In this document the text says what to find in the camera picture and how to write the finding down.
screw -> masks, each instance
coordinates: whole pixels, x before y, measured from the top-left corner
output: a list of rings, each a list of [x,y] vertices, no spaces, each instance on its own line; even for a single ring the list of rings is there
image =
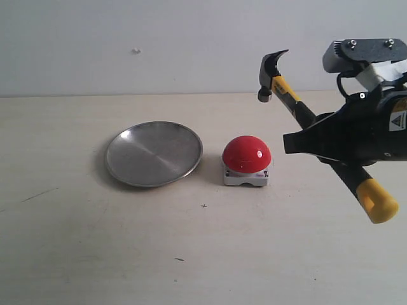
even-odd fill
[[[386,41],[384,42],[384,45],[385,45],[386,47],[388,47],[389,49],[391,49],[391,48],[393,47],[393,44],[394,44],[394,40],[393,40],[393,39],[389,39],[389,40],[386,40]]]
[[[351,48],[352,50],[355,48],[356,45],[357,45],[356,40],[352,39],[351,41],[348,41],[348,47]]]

plate rim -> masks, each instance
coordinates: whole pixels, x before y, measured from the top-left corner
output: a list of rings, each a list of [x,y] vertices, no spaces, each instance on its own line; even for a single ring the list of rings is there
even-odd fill
[[[177,177],[177,178],[175,178],[175,179],[172,179],[172,180],[169,180],[169,181],[160,183],[160,184],[134,184],[134,183],[131,183],[131,182],[129,182],[129,181],[124,181],[123,179],[117,177],[117,175],[115,175],[115,174],[113,173],[111,167],[109,166],[109,163],[107,162],[107,152],[109,151],[109,148],[111,147],[112,143],[113,143],[123,132],[125,132],[125,131],[127,131],[127,130],[131,130],[131,129],[133,129],[133,128],[137,128],[137,127],[140,127],[140,126],[143,126],[143,125],[147,125],[147,124],[157,124],[157,123],[161,123],[161,124],[162,124],[162,123],[165,123],[165,124],[171,124],[171,125],[180,126],[180,127],[182,127],[182,128],[185,128],[187,131],[191,132],[191,133],[195,136],[195,138],[198,139],[199,148],[200,148],[200,149],[199,149],[199,156],[198,156],[197,160],[195,161],[194,165],[193,165],[186,173],[182,174],[181,176],[179,176],[179,177]],[[116,180],[118,180],[118,181],[120,181],[120,182],[122,182],[122,183],[124,183],[124,184],[127,184],[127,185],[129,185],[129,186],[143,187],[143,188],[152,188],[152,187],[164,186],[164,185],[173,183],[173,182],[175,182],[175,181],[181,180],[182,178],[185,178],[186,176],[188,176],[188,175],[198,166],[199,162],[200,162],[201,159],[202,159],[203,153],[204,153],[204,147],[203,147],[203,145],[202,145],[201,138],[200,138],[200,137],[198,136],[198,134],[197,134],[196,132],[194,132],[191,128],[189,128],[189,127],[187,127],[187,126],[185,126],[185,125],[182,125],[182,124],[180,124],[180,123],[171,122],[171,121],[150,121],[150,122],[143,122],[143,123],[136,124],[136,125],[133,125],[133,126],[131,126],[131,127],[128,127],[128,128],[126,128],[126,129],[122,130],[122,131],[121,131],[120,133],[118,133],[117,135],[115,135],[115,136],[113,137],[113,139],[110,141],[109,145],[107,145],[107,147],[106,147],[106,150],[105,150],[105,153],[104,153],[104,163],[105,163],[105,166],[106,166],[107,171],[109,172],[109,174],[110,174],[113,178],[115,178]]]

warning label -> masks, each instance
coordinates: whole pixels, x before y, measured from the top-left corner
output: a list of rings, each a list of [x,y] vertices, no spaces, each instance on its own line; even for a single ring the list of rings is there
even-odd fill
[[[389,131],[398,132],[406,129],[407,111],[397,111],[390,114]]]
[[[394,105],[392,112],[400,112],[407,110],[407,98],[400,98]]]

yellow hammer handle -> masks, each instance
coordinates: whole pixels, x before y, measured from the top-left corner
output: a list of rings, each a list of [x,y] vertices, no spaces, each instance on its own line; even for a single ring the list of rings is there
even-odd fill
[[[357,199],[374,224],[388,221],[399,210],[397,201],[373,178],[356,189]]]

yellow warning sticker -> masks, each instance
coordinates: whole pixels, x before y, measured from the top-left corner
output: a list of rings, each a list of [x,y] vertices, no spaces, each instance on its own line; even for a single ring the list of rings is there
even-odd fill
[[[407,110],[407,98],[400,98],[394,105],[392,112],[399,112]]]

